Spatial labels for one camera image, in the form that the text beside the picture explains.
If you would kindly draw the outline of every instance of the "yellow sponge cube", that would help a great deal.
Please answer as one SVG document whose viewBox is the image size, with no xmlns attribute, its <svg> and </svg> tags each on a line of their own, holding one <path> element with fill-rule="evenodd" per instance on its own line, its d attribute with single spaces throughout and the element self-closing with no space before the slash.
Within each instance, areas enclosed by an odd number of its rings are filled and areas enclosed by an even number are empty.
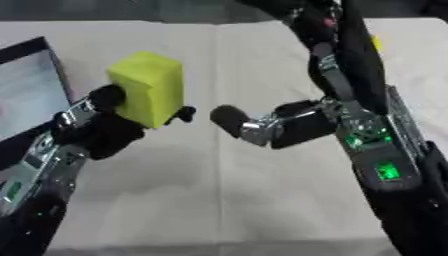
<svg viewBox="0 0 448 256">
<path fill-rule="evenodd" d="M 184 105 L 178 61 L 142 51 L 113 64 L 107 74 L 126 92 L 126 102 L 117 113 L 146 128 L 161 127 Z"/>
</svg>

